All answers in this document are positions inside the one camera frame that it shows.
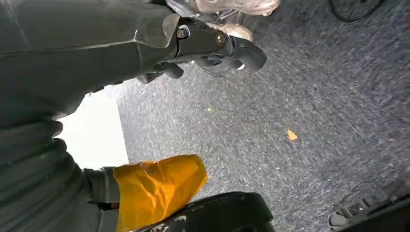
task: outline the black plastic part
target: black plastic part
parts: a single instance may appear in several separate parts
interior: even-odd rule
[[[333,232],[388,231],[393,228],[395,232],[405,232],[410,229],[409,210],[410,180],[397,180],[377,194],[337,210],[329,217],[329,225]]]
[[[243,63],[238,59],[229,59],[224,61],[231,69],[239,69]]]
[[[173,79],[178,79],[184,74],[184,70],[174,63],[163,63],[162,72]]]
[[[230,192],[190,203],[139,232],[275,232],[272,218],[259,194]]]
[[[261,69],[266,63],[266,55],[251,41],[235,37],[235,54],[232,59],[238,59],[252,70]]]

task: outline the metal bolt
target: metal bolt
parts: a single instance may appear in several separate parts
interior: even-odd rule
[[[179,29],[179,30],[176,31],[176,36],[177,36],[179,39],[184,39],[184,38],[187,38],[187,37],[188,37],[188,33],[187,33],[187,31],[184,30],[184,29]]]
[[[219,32],[219,33],[217,34],[217,36],[216,36],[216,41],[217,41],[217,44],[218,44],[219,46],[221,46],[221,47],[225,46],[225,44],[226,44],[225,34],[222,33],[222,32]]]

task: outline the wire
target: wire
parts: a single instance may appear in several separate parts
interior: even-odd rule
[[[364,16],[357,18],[357,19],[349,19],[348,17],[343,17],[341,16],[335,9],[335,5],[333,4],[333,0],[329,0],[329,8],[332,14],[340,21],[345,22],[345,23],[358,23],[362,20],[367,19],[369,16],[371,16],[383,3],[385,0],[379,0],[379,3],[375,5],[370,11],[368,11]]]

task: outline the gray carpet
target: gray carpet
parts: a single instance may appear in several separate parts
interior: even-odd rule
[[[130,161],[199,154],[209,181],[198,197],[258,192],[278,232],[329,231],[337,207],[410,173],[408,9],[388,0],[352,25],[325,0],[283,0],[247,20],[268,55],[259,72],[189,64],[179,80],[126,82]]]

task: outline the white sneaker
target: white sneaker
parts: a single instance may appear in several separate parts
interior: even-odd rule
[[[215,13],[226,9],[236,9],[248,15],[269,15],[280,0],[195,0],[202,13]]]

